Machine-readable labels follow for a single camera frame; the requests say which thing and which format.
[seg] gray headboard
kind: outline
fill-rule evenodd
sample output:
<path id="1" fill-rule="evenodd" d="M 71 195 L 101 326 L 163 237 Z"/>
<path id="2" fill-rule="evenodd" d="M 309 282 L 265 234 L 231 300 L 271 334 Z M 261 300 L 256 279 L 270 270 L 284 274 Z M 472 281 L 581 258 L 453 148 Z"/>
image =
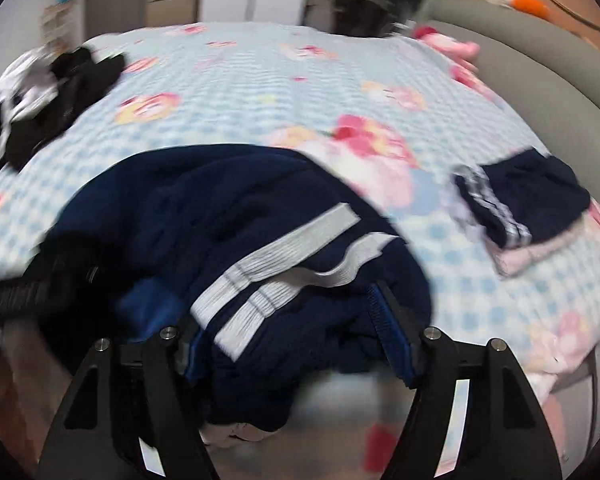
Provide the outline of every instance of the gray headboard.
<path id="1" fill-rule="evenodd" d="M 481 0 L 425 0 L 416 20 L 481 50 L 478 76 L 600 202 L 600 52 L 548 22 Z"/>

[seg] white stripe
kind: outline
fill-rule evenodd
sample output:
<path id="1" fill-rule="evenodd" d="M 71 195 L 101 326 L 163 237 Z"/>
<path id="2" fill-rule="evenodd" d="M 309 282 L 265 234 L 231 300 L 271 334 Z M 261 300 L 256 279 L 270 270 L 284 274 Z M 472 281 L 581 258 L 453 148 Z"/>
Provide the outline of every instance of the white stripe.
<path id="1" fill-rule="evenodd" d="M 247 254 L 200 294 L 191 305 L 191 315 L 206 328 L 213 316 L 251 283 L 295 267 L 359 221 L 349 204 L 340 203 L 282 238 Z"/>
<path id="2" fill-rule="evenodd" d="M 512 222 L 502 215 L 501 211 L 495 206 L 495 204 L 491 203 L 489 200 L 485 200 L 486 197 L 484 197 L 480 190 L 478 190 L 478 175 L 474 172 L 474 170 L 468 166 L 456 166 L 454 168 L 454 175 L 464 178 L 466 190 L 469 195 L 483 208 L 488 209 L 491 214 L 493 214 L 493 216 L 500 221 L 507 235 L 506 247 L 509 248 L 517 246 L 518 241 L 520 240 L 520 232 Z"/>
<path id="3" fill-rule="evenodd" d="M 475 174 L 482 181 L 482 196 L 485 197 L 485 199 L 491 202 L 494 206 L 496 206 L 498 208 L 498 211 L 500 211 L 504 215 L 507 221 L 514 224 L 518 229 L 518 233 L 520 234 L 520 242 L 516 247 L 513 247 L 513 249 L 517 248 L 518 246 L 528 246 L 531 243 L 531 232 L 529 231 L 529 228 L 524 224 L 518 222 L 513 217 L 511 209 L 509 209 L 509 207 L 505 203 L 502 203 L 500 200 L 498 200 L 495 193 L 493 192 L 493 188 L 491 187 L 491 181 L 489 180 L 488 175 L 481 166 L 478 166 L 475 169 Z"/>
<path id="4" fill-rule="evenodd" d="M 382 254 L 382 249 L 397 236 L 369 233 L 353 242 L 342 261 L 327 272 L 304 267 L 288 270 L 269 280 L 254 292 L 214 339 L 218 347 L 236 361 L 267 317 L 284 307 L 306 286 L 333 288 L 356 279 L 360 267 Z"/>

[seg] gray bed frame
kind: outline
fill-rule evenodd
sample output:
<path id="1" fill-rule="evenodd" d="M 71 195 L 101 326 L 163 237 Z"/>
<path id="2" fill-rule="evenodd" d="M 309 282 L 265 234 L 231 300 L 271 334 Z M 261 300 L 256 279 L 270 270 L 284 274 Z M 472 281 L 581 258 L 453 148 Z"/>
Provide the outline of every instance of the gray bed frame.
<path id="1" fill-rule="evenodd" d="M 600 202 L 600 52 L 566 30 L 481 0 L 424 0 L 415 18 L 480 44 L 478 75 Z M 554 388 L 563 407 L 566 478 L 600 437 L 600 342 Z"/>

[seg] blue trim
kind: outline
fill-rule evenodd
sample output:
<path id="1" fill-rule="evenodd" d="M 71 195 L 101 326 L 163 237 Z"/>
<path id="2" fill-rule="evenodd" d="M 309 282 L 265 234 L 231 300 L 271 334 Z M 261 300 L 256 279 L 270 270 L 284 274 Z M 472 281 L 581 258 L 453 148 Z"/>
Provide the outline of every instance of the blue trim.
<path id="1" fill-rule="evenodd" d="M 187 369 L 184 371 L 184 377 L 190 383 L 195 383 L 206 376 L 205 363 L 207 363 L 208 360 L 200 355 L 202 350 L 201 342 L 204 333 L 204 330 L 198 330 L 198 333 L 189 347 L 189 363 L 187 364 Z"/>
<path id="2" fill-rule="evenodd" d="M 378 339 L 394 374 L 407 386 L 416 378 L 411 359 L 411 344 L 377 285 L 369 287 L 369 314 Z"/>

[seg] pink flower pattern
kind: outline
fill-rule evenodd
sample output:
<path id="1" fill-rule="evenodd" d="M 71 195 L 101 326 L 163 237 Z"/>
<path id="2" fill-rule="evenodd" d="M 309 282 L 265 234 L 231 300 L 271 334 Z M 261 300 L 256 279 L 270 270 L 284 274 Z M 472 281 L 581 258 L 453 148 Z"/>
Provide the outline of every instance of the pink flower pattern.
<path id="1" fill-rule="evenodd" d="M 139 59 L 125 68 L 125 74 L 142 72 L 143 70 L 151 68 L 156 63 L 158 63 L 157 57 L 145 57 L 144 59 Z"/>
<path id="2" fill-rule="evenodd" d="M 223 47 L 223 46 L 236 46 L 237 41 L 209 41 L 207 43 L 208 46 L 212 46 L 215 48 Z"/>
<path id="3" fill-rule="evenodd" d="M 289 59 L 301 60 L 307 58 L 313 59 L 338 59 L 338 55 L 334 52 L 329 52 L 323 48 L 315 45 L 307 45 L 299 48 L 293 47 L 288 44 L 280 45 L 282 53 Z"/>
<path id="4" fill-rule="evenodd" d="M 410 112 L 427 109 L 424 97 L 416 89 L 401 86 L 385 86 L 382 83 L 366 81 L 362 83 L 362 91 L 366 92 L 372 101 L 378 103 L 396 104 Z"/>
<path id="5" fill-rule="evenodd" d="M 116 113 L 116 124 L 145 123 L 163 119 L 180 104 L 180 96 L 163 92 L 153 96 L 136 96 L 124 101 Z"/>
<path id="6" fill-rule="evenodd" d="M 223 59 L 224 57 L 221 54 L 216 54 L 214 56 L 209 56 L 205 59 L 202 59 L 194 65 L 193 72 L 204 72 L 207 68 L 211 68 L 212 66 L 222 62 Z"/>
<path id="7" fill-rule="evenodd" d="M 530 327 L 531 353 L 528 372 L 560 374 L 575 370 L 591 350 L 590 327 L 575 310 L 566 312 L 554 330 Z"/>
<path id="8" fill-rule="evenodd" d="M 201 34 L 206 32 L 205 25 L 184 25 L 182 27 L 172 28 L 165 32 L 167 36 L 190 36 L 192 34 Z"/>
<path id="9" fill-rule="evenodd" d="M 298 150 L 330 168 L 380 211 L 427 215 L 438 208 L 432 177 L 387 124 L 343 115 L 332 132 L 293 126 L 274 132 L 269 144 Z"/>

